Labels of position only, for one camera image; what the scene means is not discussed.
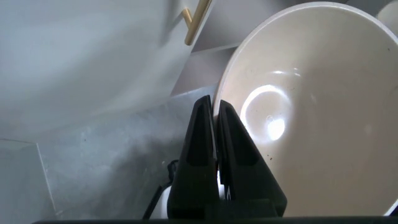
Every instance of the brass cabinet handle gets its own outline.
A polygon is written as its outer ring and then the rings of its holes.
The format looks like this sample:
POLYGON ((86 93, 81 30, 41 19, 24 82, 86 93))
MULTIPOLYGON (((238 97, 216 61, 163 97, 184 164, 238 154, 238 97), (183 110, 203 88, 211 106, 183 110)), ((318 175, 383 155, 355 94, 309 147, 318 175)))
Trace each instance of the brass cabinet handle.
POLYGON ((187 44, 188 46, 192 45, 192 42, 198 33, 200 24, 203 21, 203 18, 205 18, 206 16, 206 12, 210 6, 210 3, 211 0, 199 0, 198 7, 193 15, 193 18, 188 8, 185 8, 181 12, 182 17, 184 17, 185 23, 188 27, 188 33, 185 37, 185 44, 187 44))

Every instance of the white object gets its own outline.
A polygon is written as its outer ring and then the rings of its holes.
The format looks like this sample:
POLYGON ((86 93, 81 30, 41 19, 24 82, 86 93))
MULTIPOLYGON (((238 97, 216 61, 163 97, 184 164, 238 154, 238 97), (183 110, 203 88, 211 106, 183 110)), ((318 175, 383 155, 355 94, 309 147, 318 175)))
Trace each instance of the white object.
POLYGON ((398 198, 398 39, 359 9, 280 11, 232 56, 231 103, 287 196, 285 216, 388 215, 398 198))
POLYGON ((395 35, 398 35, 398 1, 386 5, 376 17, 395 35))
POLYGON ((180 13, 197 4, 1 1, 0 138, 36 141, 164 102, 193 47, 180 13))

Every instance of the black object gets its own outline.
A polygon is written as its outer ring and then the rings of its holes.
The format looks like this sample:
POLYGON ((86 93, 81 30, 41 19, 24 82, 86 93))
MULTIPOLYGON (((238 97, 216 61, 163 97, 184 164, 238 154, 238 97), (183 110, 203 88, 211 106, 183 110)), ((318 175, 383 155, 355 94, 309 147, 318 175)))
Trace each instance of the black object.
POLYGON ((271 224, 398 223, 398 217, 281 218, 287 199, 239 116, 229 103, 221 101, 215 132, 209 96, 195 103, 178 165, 173 161, 168 170, 170 182, 158 188, 144 219, 150 217, 163 189, 172 184, 167 203, 169 220, 42 221, 36 224, 208 223, 214 220, 271 224), (224 201, 218 196, 218 169, 227 198, 224 201))
POLYGON ((150 215, 152 214, 152 212, 154 211, 157 202, 160 199, 160 196, 162 196, 163 191, 167 188, 170 187, 172 185, 172 182, 174 180, 174 176, 175 176, 175 171, 177 170, 177 166, 178 166, 178 160, 173 160, 169 165, 167 165, 167 170, 169 172, 169 182, 167 182, 164 185, 160 185, 158 186, 158 188, 156 189, 156 192, 154 194, 154 196, 152 197, 152 200, 150 201, 147 210, 144 213, 144 216, 142 217, 143 220, 148 220, 150 218, 150 215))

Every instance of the cabinet door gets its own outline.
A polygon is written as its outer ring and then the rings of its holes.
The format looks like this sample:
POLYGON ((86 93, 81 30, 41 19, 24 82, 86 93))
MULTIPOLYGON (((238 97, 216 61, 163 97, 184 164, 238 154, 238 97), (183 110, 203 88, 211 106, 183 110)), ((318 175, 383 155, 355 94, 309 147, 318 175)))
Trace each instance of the cabinet door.
POLYGON ((31 140, 165 101, 193 46, 181 11, 197 4, 1 1, 0 138, 31 140))

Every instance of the bowl rim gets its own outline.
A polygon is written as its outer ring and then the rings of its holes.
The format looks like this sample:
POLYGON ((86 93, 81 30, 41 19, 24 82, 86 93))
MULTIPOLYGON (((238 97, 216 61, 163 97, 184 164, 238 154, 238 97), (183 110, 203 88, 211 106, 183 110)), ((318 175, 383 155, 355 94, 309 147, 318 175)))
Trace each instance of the bowl rim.
MULTIPOLYGON (((381 21, 377 20, 375 17, 371 16, 367 12, 364 12, 360 9, 357 9, 353 6, 349 6, 346 4, 341 4, 341 3, 336 3, 336 2, 308 2, 308 3, 303 3, 303 4, 298 4, 292 7, 288 7, 287 9, 281 10, 274 14, 273 16, 270 16, 268 19, 266 19, 264 22, 260 23, 239 45, 239 47, 235 50, 234 54, 232 54, 231 58, 228 61, 228 64, 225 68, 225 71, 223 75, 221 76, 221 80, 218 83, 215 93, 213 95, 213 119, 215 122, 214 127, 216 127, 217 124, 217 118, 218 118, 218 112, 220 108, 220 101, 221 101, 221 95, 223 93, 223 88, 226 82, 226 77, 228 76, 229 71, 231 70, 232 65, 234 65, 235 60, 239 57, 241 54, 242 50, 246 47, 246 45, 249 43, 249 41, 257 35, 258 32, 260 32, 265 26, 270 24, 271 22, 274 22, 276 19, 290 14, 295 11, 299 11, 302 9, 308 9, 308 8, 313 8, 313 7, 330 7, 330 8, 337 8, 341 9, 347 12, 351 12, 354 14, 357 14, 364 19, 367 19, 368 21, 372 22, 373 24, 377 25, 378 28, 382 29, 395 43, 398 45, 398 37, 395 36, 395 34, 388 29, 381 21)), ((388 211, 383 214, 384 216, 389 216, 396 208, 398 208, 398 199, 396 200, 395 203, 391 205, 391 207, 388 209, 388 211)))

